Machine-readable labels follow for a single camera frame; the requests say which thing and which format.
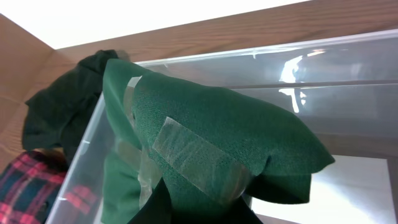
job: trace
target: transparent plastic container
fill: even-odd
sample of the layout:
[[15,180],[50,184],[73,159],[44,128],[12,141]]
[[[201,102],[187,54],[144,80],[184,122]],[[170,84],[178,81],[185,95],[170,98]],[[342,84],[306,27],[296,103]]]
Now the transparent plastic container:
[[[313,176],[309,204],[254,200],[259,217],[396,223],[398,30],[138,64],[287,109],[335,156],[335,164]],[[96,200],[84,219],[72,223],[101,223],[104,158],[113,140],[101,96],[47,223],[67,222],[66,194],[82,184]]]

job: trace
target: white wall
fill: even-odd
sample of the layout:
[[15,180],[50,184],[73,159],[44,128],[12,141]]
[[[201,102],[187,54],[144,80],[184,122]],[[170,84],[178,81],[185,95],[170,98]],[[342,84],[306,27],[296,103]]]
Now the white wall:
[[302,1],[0,0],[0,13],[59,49]]

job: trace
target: red and black plaid shirt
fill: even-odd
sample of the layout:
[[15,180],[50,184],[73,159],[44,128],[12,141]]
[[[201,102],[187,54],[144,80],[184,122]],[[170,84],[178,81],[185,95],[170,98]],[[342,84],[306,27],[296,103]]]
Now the red and black plaid shirt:
[[[65,175],[64,166],[40,152],[23,152],[15,158],[0,176],[0,224],[44,223]],[[72,215],[68,222],[86,215],[96,201],[96,196],[82,185],[67,192],[65,198]]]

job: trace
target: green cloth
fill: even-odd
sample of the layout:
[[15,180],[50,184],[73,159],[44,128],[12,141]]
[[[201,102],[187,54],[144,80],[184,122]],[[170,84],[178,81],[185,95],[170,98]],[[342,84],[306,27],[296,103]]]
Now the green cloth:
[[[301,120],[282,108],[112,59],[103,82],[108,119],[116,135],[131,144],[136,144],[137,137],[126,125],[123,94],[130,78],[139,76],[132,111],[141,140],[153,145],[166,117],[174,119],[256,176],[248,186],[249,195],[275,203],[308,202],[310,175],[334,162]],[[174,212],[217,216],[228,209],[229,205],[210,199],[154,150],[149,150],[149,157],[163,170]],[[214,180],[215,188],[228,187],[217,184],[222,178]]]
[[139,211],[141,186],[138,172],[114,151],[107,155],[104,169],[101,221],[105,224],[127,223]]

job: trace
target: green fabric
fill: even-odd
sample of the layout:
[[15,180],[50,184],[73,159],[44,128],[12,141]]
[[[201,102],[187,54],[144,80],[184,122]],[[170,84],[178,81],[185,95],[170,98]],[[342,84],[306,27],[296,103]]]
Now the green fabric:
[[105,159],[103,185],[104,224],[127,223],[139,211],[138,172],[111,152]]
[[[137,138],[131,127],[122,124],[123,119],[128,121],[121,99],[130,78],[138,76],[142,78],[134,90],[132,111],[142,141],[153,145],[166,117],[170,117],[244,164],[257,176],[248,192],[260,199],[308,202],[310,174],[334,162],[301,120],[282,108],[229,89],[203,86],[133,63],[109,60],[104,74],[108,119],[116,134],[129,142]],[[149,150],[149,156],[163,170],[176,213],[221,215],[228,208],[212,201],[154,150]]]

